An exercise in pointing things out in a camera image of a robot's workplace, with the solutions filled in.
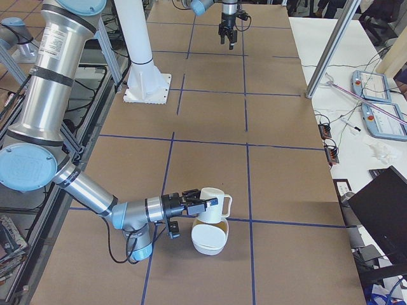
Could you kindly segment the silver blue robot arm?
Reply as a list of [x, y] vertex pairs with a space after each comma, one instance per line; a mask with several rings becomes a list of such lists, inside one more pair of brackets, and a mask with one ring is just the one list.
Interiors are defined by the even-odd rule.
[[[196, 16], [201, 16], [206, 13], [212, 6], [221, 9], [221, 21], [218, 25], [218, 35], [220, 37], [220, 44], [225, 44], [228, 40], [229, 50], [233, 50], [238, 41], [238, 32], [243, 32], [251, 26], [251, 16], [242, 9], [240, 1], [213, 1], [213, 0], [192, 0], [181, 1], [184, 9], [192, 10]], [[244, 22], [249, 21], [246, 28], [237, 26], [237, 19]]]
[[179, 234], [174, 217], [198, 214], [220, 202], [202, 198], [198, 189], [141, 201], [120, 203], [93, 181], [63, 151], [62, 126], [76, 69], [85, 43], [99, 27], [105, 1], [44, 1], [46, 27], [22, 113], [9, 126], [1, 149], [1, 183], [17, 191], [55, 183], [76, 201], [93, 210], [108, 227], [126, 237], [125, 261], [136, 264], [153, 250], [149, 225], [163, 221], [170, 237]]

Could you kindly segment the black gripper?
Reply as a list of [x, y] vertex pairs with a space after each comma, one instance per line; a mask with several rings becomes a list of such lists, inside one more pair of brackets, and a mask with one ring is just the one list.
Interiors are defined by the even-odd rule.
[[[200, 214], [206, 212], [210, 207], [218, 206], [217, 198], [208, 200], [200, 199], [200, 190], [191, 189], [182, 192], [183, 200], [186, 201], [185, 207], [188, 215]], [[179, 193], [165, 194], [161, 196], [164, 219], [170, 219], [183, 214], [182, 197]]]
[[220, 36], [220, 44], [224, 44], [225, 37], [230, 41], [229, 50], [233, 50], [237, 40], [237, 30], [235, 29], [235, 21], [223, 20], [219, 24], [218, 34]]

